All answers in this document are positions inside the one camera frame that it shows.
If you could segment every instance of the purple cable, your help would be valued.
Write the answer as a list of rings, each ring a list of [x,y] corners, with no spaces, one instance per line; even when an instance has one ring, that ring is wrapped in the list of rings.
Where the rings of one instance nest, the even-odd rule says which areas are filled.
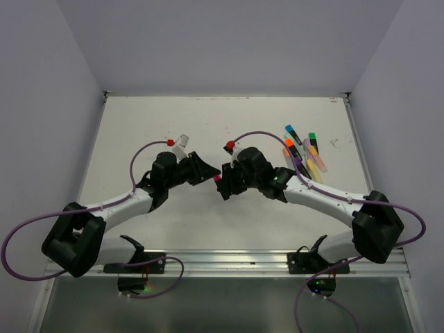
[[[168,288],[166,288],[166,289],[164,289],[162,291],[159,291],[158,293],[152,293],[151,295],[146,295],[146,296],[130,295],[130,294],[128,294],[128,295],[130,295],[130,298],[136,298],[138,300],[146,300],[148,298],[158,297],[158,296],[161,296],[161,295],[167,293],[168,291],[172,290],[175,286],[178,285],[178,283],[182,279],[182,275],[183,275],[183,272],[185,270],[185,266],[184,266],[182,260],[180,260],[179,258],[168,257],[168,256],[167,257],[155,258],[155,259],[152,259],[152,260],[148,260],[147,262],[137,262],[136,264],[118,264],[118,265],[120,265],[122,267],[138,267],[138,266],[146,266],[146,265],[152,264],[154,262],[158,262],[159,260],[167,260],[167,259],[171,259],[171,260],[177,261],[181,265],[181,267],[182,267],[182,269],[180,271],[180,275],[178,276],[176,281],[174,281],[174,283],[171,284]]]
[[[238,142],[240,139],[243,139],[244,137],[247,137],[247,136],[253,135],[253,134],[268,135],[269,137],[275,138],[276,140],[278,140],[285,147],[285,149],[288,151],[289,155],[292,156],[289,147],[287,147],[287,145],[277,135],[274,135],[273,133],[265,132],[263,130],[255,130],[255,131],[252,131],[252,132],[245,133],[245,134],[241,135],[240,137],[234,139],[233,141],[234,142]],[[300,174],[300,172],[298,170],[298,164],[300,164],[299,159],[291,158],[291,161],[293,162],[293,166],[294,166],[294,169],[295,169],[297,177],[299,178],[299,180],[304,185],[307,186],[308,182],[302,177],[302,175]],[[323,189],[320,189],[318,187],[311,186],[311,188],[314,189],[315,191],[325,195],[325,196],[329,196],[330,198],[334,198],[334,199],[342,200],[342,201],[348,201],[346,197],[338,196],[336,194],[332,194],[332,193],[327,192],[327,191],[325,191]],[[415,237],[407,239],[406,241],[401,241],[400,243],[397,243],[396,246],[403,246],[403,245],[407,245],[407,244],[413,243],[414,241],[417,241],[419,238],[421,238],[424,235],[424,233],[425,233],[425,231],[427,229],[427,226],[425,225],[425,221],[421,217],[421,215],[419,215],[417,212],[415,212],[414,210],[411,210],[408,207],[405,207],[405,206],[402,206],[402,205],[398,205],[396,203],[386,203],[384,201],[371,201],[371,200],[359,200],[359,199],[352,199],[352,203],[361,203],[361,204],[366,204],[366,205],[380,205],[380,206],[393,207],[393,208],[397,208],[399,210],[404,210],[405,212],[408,212],[408,213],[412,214],[414,217],[416,217],[419,220],[420,224],[421,224],[421,231]],[[314,278],[316,278],[317,276],[319,276],[321,274],[329,273],[330,271],[333,271],[334,269],[337,269],[338,267],[342,267],[342,266],[350,264],[352,262],[356,262],[356,261],[360,260],[361,258],[362,257],[356,257],[356,258],[347,260],[346,262],[342,262],[340,264],[328,267],[325,270],[323,270],[323,271],[313,275],[308,280],[306,280],[304,284],[302,284],[302,286],[299,288],[299,291],[298,291],[298,293],[296,295],[296,299],[295,299],[295,302],[294,302],[294,318],[295,318],[296,325],[298,326],[298,329],[299,329],[300,333],[303,333],[303,330],[302,330],[302,328],[300,326],[299,318],[298,318],[298,303],[299,303],[300,295],[302,294],[302,290],[305,288],[305,286],[307,286],[307,284],[310,281],[312,281]],[[358,324],[356,318],[351,313],[351,311],[346,309],[343,305],[340,305],[340,306],[342,308],[344,308],[351,315],[353,321],[357,325],[358,332],[360,332],[361,328],[359,327],[359,324]]]
[[[154,142],[150,142],[149,144],[146,144],[145,146],[141,147],[136,154],[133,156],[133,158],[131,159],[131,163],[130,163],[130,179],[131,179],[131,185],[133,186],[131,189],[131,192],[134,192],[136,190],[136,182],[134,180],[134,175],[133,175],[133,164],[134,161],[136,159],[136,157],[145,149],[148,148],[149,146],[153,146],[155,144],[167,144],[166,141],[154,141]],[[51,275],[47,275],[47,276],[42,276],[42,277],[31,277],[31,276],[25,276],[22,274],[19,274],[17,272],[15,272],[8,263],[8,260],[6,259],[6,248],[8,247],[8,243],[11,240],[12,236],[14,236],[14,234],[19,231],[20,229],[22,229],[23,227],[27,226],[28,224],[31,224],[33,222],[39,221],[39,220],[43,220],[43,219],[49,219],[51,217],[57,217],[57,216],[66,216],[66,215],[75,215],[75,214],[82,214],[82,213],[88,213],[88,212],[97,212],[98,210],[101,210],[103,208],[109,208],[112,207],[114,205],[118,205],[119,203],[123,203],[125,201],[127,201],[129,198],[131,197],[130,194],[128,194],[127,196],[125,196],[122,199],[113,201],[111,203],[108,203],[106,205],[103,205],[103,207],[91,207],[91,208],[87,208],[84,210],[71,210],[71,211],[67,211],[67,212],[55,212],[55,213],[49,213],[49,214],[44,214],[44,215],[40,215],[40,216],[36,216],[33,217],[29,220],[26,220],[22,223],[20,223],[19,225],[17,225],[15,228],[13,228],[5,237],[5,239],[3,240],[3,243],[1,245],[1,253],[0,253],[0,259],[1,259],[1,264],[3,265],[3,267],[5,268],[5,270],[11,274],[14,278],[17,278],[19,280],[23,280],[23,281],[45,281],[45,280],[49,280],[52,278],[56,278],[64,273],[66,273],[66,271],[60,271],[58,273],[54,273]]]

